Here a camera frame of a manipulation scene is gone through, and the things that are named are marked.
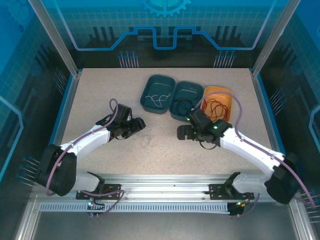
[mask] metal frame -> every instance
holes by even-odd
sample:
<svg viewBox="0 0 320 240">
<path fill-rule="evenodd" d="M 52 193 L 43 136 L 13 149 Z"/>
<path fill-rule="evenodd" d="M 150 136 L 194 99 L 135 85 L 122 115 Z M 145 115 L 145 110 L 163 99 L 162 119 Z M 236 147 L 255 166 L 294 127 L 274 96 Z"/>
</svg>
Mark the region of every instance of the metal frame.
<svg viewBox="0 0 320 240">
<path fill-rule="evenodd" d="M 277 138 L 274 133 L 273 125 L 268 118 L 268 109 L 265 107 L 266 102 L 263 97 L 263 90 L 259 84 L 257 77 L 252 77 L 253 84 L 257 98 L 261 107 L 261 111 L 265 120 L 266 128 L 270 137 L 273 148 L 279 149 Z M 70 96 L 67 98 L 68 101 L 73 102 L 74 93 L 69 91 Z M 65 107 L 63 109 L 61 121 L 68 119 L 71 107 Z M 59 127 L 59 130 L 64 132 L 65 124 Z M 123 200 L 123 205 L 132 204 L 133 206 L 145 205 L 145 204 L 157 204 L 159 206 L 164 203 L 176 204 L 187 204 L 187 206 L 200 206 L 206 204 L 219 204 L 223 202 L 237 202 L 225 201 L 225 200 L 210 200 L 209 195 L 204 194 L 204 191 L 208 190 L 209 184 L 223 184 L 229 175 L 122 175 L 122 174 L 107 174 L 102 176 L 107 179 L 110 184 L 121 184 L 121 188 L 126 192 Z M 76 193 L 69 193 L 64 197 L 52 196 L 47 197 L 43 191 L 43 187 L 35 185 L 32 189 L 30 201 L 27 208 L 25 209 L 22 222 L 17 234 L 17 240 L 29 240 L 31 234 L 34 232 L 36 227 L 37 218 L 39 211 L 42 211 L 43 205 L 78 205 L 85 204 L 86 200 L 76 200 Z M 261 201 L 265 203 L 276 203 L 268 195 L 262 195 Z M 315 240 L 315 234 L 311 228 L 310 221 L 307 217 L 306 210 L 303 204 L 293 200 L 290 203 L 290 209 L 292 212 L 292 224 L 296 228 L 296 234 L 300 240 Z"/>
<path fill-rule="evenodd" d="M 15 240 L 32 239 L 40 212 L 40 206 L 41 203 L 38 202 L 37 199 L 27 203 Z"/>
<path fill-rule="evenodd" d="M 300 240 L 316 240 L 306 208 L 303 203 L 293 200 L 290 202 L 293 222 Z"/>
<path fill-rule="evenodd" d="M 64 92 L 58 117 L 54 124 L 53 132 L 50 138 L 50 144 L 60 145 L 62 142 L 68 123 L 69 114 L 72 108 L 72 104 L 75 99 L 81 73 L 82 71 L 80 70 L 78 72 L 78 75 L 73 76 L 72 79 L 69 80 L 70 82 L 68 82 L 68 86 Z"/>
<path fill-rule="evenodd" d="M 288 22 L 290 21 L 292 15 L 295 13 L 296 8 L 298 7 L 301 0 L 289 0 L 286 6 L 284 7 L 278 21 L 276 22 L 270 36 L 268 37 L 265 45 L 263 46 L 260 55 L 258 56 L 254 66 L 253 66 L 253 76 L 258 76 L 262 67 L 266 63 L 269 55 L 274 49 L 276 43 L 284 32 Z"/>
<path fill-rule="evenodd" d="M 72 74 L 72 76 L 78 76 L 78 68 L 72 59 L 64 41 L 62 40 L 55 24 L 53 23 L 47 9 L 41 0 L 28 0 L 31 7 L 33 8 L 35 14 L 39 18 L 42 26 L 44 27 L 46 33 L 49 35 L 52 43 L 54 44 L 56 50 L 60 54 L 64 64 Z"/>
<path fill-rule="evenodd" d="M 285 6 L 275 28 L 272 30 L 270 37 L 253 67 L 252 73 L 253 84 L 265 120 L 270 142 L 272 148 L 277 151 L 280 149 L 279 143 L 277 142 L 277 136 L 273 129 L 273 124 L 268 114 L 268 108 L 263 96 L 263 90 L 261 89 L 257 76 L 288 24 L 291 16 L 295 12 L 299 2 L 300 0 L 289 0 L 288 4 Z M 29 0 L 29 3 L 40 19 L 64 63 L 75 77 L 75 80 L 71 83 L 70 90 L 65 93 L 67 94 L 66 103 L 62 110 L 61 119 L 59 119 L 56 136 L 53 140 L 55 144 L 60 144 L 79 82 L 78 69 L 42 2 L 40 0 Z M 208 195 L 204 194 L 204 191 L 207 190 L 208 184 L 224 183 L 228 175 L 105 175 L 104 177 L 108 179 L 110 184 L 120 183 L 122 185 L 122 189 L 126 191 L 122 201 L 123 203 L 219 204 L 225 201 L 212 201 Z M 65 197 L 48 198 L 44 195 L 41 186 L 34 186 L 30 197 L 31 202 L 26 206 L 16 240 L 32 239 L 37 219 L 40 215 L 39 212 L 41 209 L 44 209 L 42 208 L 42 204 L 53 202 L 55 204 L 63 205 L 81 204 L 86 202 L 84 200 L 75 200 L 75 195 L 75 193 L 70 193 Z M 261 197 L 261 202 L 274 202 L 269 196 Z M 301 240 L 315 240 L 316 238 L 303 204 L 293 200 L 290 203 L 290 209 L 296 227 L 297 237 Z"/>
</svg>

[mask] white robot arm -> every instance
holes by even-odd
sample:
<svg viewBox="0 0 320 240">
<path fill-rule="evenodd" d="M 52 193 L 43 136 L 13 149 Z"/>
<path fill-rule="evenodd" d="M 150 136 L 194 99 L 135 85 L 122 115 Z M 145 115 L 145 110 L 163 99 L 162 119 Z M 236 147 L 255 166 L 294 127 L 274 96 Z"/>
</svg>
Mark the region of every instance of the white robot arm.
<svg viewBox="0 0 320 240">
<path fill-rule="evenodd" d="M 141 118 L 132 118 L 129 107 L 119 104 L 119 112 L 114 122 L 102 128 L 108 117 L 98 121 L 81 140 L 70 141 L 61 146 L 49 145 L 40 161 L 35 181 L 46 186 L 53 164 L 69 146 L 63 156 L 60 166 L 54 172 L 49 189 L 60 196 L 70 191 L 88 191 L 101 194 L 104 191 L 105 180 L 91 172 L 77 172 L 77 164 L 91 151 L 108 143 L 118 136 L 128 138 L 143 129 L 146 125 Z M 299 188 L 293 176 L 281 165 L 285 162 L 301 175 L 299 159 L 293 155 L 285 156 L 281 152 L 268 149 L 250 138 L 235 131 L 231 124 L 218 120 L 212 123 L 200 108 L 192 110 L 188 119 L 191 125 L 182 125 L 177 129 L 180 140 L 187 139 L 216 144 L 239 154 L 250 161 L 264 173 L 260 178 L 235 172 L 225 182 L 225 192 L 230 196 L 235 193 L 268 193 L 273 199 L 287 204 Z"/>
<path fill-rule="evenodd" d="M 223 120 L 213 123 L 200 108 L 188 114 L 191 125 L 177 129 L 179 140 L 195 140 L 216 144 L 228 149 L 257 166 L 264 174 L 261 177 L 240 172 L 233 173 L 225 182 L 225 192 L 232 197 L 235 193 L 268 193 L 274 200 L 288 204 L 300 187 L 295 177 L 283 166 L 290 166 L 301 178 L 300 160 L 293 154 L 285 155 L 268 149 L 237 132 Z"/>
<path fill-rule="evenodd" d="M 46 187 L 59 196 L 70 191 L 88 191 L 101 194 L 104 190 L 105 180 L 91 172 L 77 172 L 77 165 L 91 151 L 121 136 L 127 139 L 146 127 L 144 121 L 137 117 L 132 118 L 131 108 L 119 104 L 114 121 L 107 127 L 109 115 L 96 122 L 96 124 L 82 136 L 60 146 L 49 145 L 45 148 L 39 167 L 35 175 L 35 182 Z M 64 153 L 60 165 L 50 174 L 59 156 Z"/>
</svg>

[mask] orange bowl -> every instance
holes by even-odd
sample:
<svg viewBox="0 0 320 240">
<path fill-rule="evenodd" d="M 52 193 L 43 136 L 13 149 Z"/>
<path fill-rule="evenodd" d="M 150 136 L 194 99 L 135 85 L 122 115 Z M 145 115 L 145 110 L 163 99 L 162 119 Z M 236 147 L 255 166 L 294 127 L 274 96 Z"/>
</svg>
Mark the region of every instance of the orange bowl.
<svg viewBox="0 0 320 240">
<path fill-rule="evenodd" d="M 232 91 L 224 87 L 208 86 L 205 88 L 203 96 L 214 92 L 227 92 L 233 94 Z M 212 122 L 216 122 L 218 119 L 228 122 L 231 117 L 232 100 L 231 96 L 224 93 L 212 94 L 203 99 L 201 109 L 208 117 L 210 117 Z"/>
</svg>

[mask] teal container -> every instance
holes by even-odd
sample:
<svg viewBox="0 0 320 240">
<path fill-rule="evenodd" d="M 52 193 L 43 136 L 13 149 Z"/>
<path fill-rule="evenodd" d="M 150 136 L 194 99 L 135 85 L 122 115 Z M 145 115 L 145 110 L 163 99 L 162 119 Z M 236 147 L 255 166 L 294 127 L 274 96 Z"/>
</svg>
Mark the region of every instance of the teal container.
<svg viewBox="0 0 320 240">
<path fill-rule="evenodd" d="M 164 114 L 168 110 L 176 81 L 169 76 L 152 75 L 143 90 L 140 104 L 147 112 Z"/>
<path fill-rule="evenodd" d="M 176 120 L 188 122 L 187 113 L 204 96 L 204 88 L 197 83 L 180 81 L 176 84 L 170 103 L 170 114 Z"/>
</svg>

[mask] beige work surface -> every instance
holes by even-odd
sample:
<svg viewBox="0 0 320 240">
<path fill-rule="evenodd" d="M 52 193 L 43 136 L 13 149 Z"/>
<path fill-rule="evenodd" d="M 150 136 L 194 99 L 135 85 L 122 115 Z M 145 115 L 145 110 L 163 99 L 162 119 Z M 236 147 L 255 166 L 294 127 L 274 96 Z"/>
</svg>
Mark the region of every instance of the beige work surface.
<svg viewBox="0 0 320 240">
<path fill-rule="evenodd" d="M 217 147 L 206 150 L 191 140 L 178 140 L 177 127 L 187 123 L 170 112 L 158 115 L 143 110 L 140 97 L 148 78 L 160 74 L 178 81 L 191 81 L 230 89 L 243 106 L 239 130 L 270 147 L 266 126 L 247 68 L 86 68 L 83 69 L 62 143 L 76 139 L 98 120 L 111 113 L 109 100 L 132 108 L 133 117 L 146 128 L 125 140 L 112 140 L 88 154 L 79 168 L 97 174 L 231 174 L 260 173 L 237 154 Z M 233 101 L 230 123 L 239 107 Z"/>
</svg>

